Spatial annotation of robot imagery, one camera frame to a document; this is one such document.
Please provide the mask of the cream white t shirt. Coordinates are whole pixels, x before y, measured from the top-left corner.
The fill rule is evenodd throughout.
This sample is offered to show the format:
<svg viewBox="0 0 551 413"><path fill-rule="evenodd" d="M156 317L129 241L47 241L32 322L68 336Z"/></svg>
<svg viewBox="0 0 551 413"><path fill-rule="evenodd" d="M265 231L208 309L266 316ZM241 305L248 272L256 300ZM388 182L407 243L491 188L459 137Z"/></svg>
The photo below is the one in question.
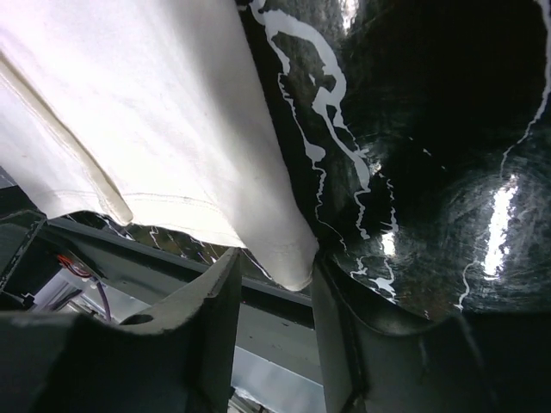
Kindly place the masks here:
<svg viewBox="0 0 551 413"><path fill-rule="evenodd" d="M4 1L1 165L89 211L249 250L291 291L318 244L233 1Z"/></svg>

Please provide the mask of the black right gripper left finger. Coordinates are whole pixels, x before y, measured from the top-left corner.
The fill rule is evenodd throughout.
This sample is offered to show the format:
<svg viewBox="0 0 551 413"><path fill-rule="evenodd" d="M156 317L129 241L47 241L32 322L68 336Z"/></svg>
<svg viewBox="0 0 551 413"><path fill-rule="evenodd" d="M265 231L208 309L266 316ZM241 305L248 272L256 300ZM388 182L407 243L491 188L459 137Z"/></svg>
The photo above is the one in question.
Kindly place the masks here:
<svg viewBox="0 0 551 413"><path fill-rule="evenodd" d="M4 412L224 412L241 294L239 252L108 324L83 313L1 316Z"/></svg>

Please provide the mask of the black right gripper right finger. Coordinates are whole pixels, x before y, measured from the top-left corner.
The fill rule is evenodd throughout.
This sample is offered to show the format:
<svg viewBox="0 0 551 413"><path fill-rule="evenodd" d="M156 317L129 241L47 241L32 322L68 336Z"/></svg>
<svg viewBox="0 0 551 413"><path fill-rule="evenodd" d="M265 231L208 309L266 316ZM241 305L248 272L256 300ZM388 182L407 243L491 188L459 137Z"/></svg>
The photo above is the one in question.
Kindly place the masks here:
<svg viewBox="0 0 551 413"><path fill-rule="evenodd" d="M330 412L547 412L550 316L431 322L362 288L323 256L311 285Z"/></svg>

